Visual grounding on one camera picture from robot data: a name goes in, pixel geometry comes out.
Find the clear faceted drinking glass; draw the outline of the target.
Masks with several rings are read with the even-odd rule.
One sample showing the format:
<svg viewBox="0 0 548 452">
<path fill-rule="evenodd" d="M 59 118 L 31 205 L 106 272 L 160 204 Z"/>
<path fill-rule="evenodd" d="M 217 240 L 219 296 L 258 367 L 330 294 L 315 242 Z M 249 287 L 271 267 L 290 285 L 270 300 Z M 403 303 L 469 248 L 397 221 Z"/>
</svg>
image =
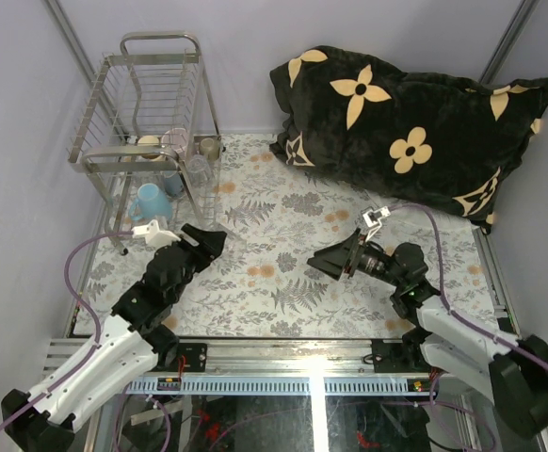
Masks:
<svg viewBox="0 0 548 452">
<path fill-rule="evenodd" d="M 240 234 L 235 233 L 222 223 L 218 221 L 211 221 L 207 225 L 207 229 L 212 232 L 223 232 L 227 235 L 226 245 L 236 246 L 236 247 L 245 247 L 247 245 L 247 240 L 244 239 Z"/>
</svg>

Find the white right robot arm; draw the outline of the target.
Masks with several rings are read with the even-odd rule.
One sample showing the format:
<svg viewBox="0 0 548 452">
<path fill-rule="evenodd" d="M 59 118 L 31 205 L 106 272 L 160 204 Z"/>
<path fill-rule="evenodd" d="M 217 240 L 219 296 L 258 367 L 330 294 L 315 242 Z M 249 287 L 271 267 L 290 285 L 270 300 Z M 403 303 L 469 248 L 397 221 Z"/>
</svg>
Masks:
<svg viewBox="0 0 548 452">
<path fill-rule="evenodd" d="M 359 231 L 318 250 L 309 266 L 339 280 L 361 272 L 394 288 L 395 312 L 413 328 L 402 337 L 412 371 L 443 370 L 485 396 L 504 423 L 524 439 L 548 428 L 548 344 L 494 329 L 458 309 L 427 280 L 421 248 L 402 243 L 393 254 Z"/>
</svg>

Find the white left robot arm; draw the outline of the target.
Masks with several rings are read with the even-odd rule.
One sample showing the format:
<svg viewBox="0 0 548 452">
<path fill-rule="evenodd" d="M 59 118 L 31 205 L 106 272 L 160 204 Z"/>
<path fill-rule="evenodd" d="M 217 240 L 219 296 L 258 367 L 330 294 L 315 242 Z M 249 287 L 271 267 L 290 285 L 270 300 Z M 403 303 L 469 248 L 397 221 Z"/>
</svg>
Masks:
<svg viewBox="0 0 548 452">
<path fill-rule="evenodd" d="M 194 276 L 221 255 L 227 235 L 190 224 L 175 234 L 155 220 L 126 234 L 154 250 L 141 278 L 107 317 L 92 318 L 95 332 L 64 364 L 1 401 L 2 429 L 23 451 L 67 450 L 76 432 L 127 384 L 178 363 L 179 339 L 164 321 Z"/>
</svg>

